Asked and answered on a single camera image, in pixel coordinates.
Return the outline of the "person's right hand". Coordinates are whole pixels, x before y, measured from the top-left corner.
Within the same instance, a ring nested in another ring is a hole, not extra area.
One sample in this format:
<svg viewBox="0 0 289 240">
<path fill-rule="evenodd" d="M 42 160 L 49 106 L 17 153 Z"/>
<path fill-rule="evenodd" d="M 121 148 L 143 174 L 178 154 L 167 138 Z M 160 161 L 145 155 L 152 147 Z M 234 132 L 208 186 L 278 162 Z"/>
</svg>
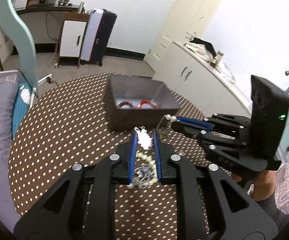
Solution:
<svg viewBox="0 0 289 240">
<path fill-rule="evenodd" d="M 253 193 L 251 197 L 256 201 L 262 201 L 271 197 L 276 187 L 276 171 L 264 170 L 253 181 Z"/>
</svg>

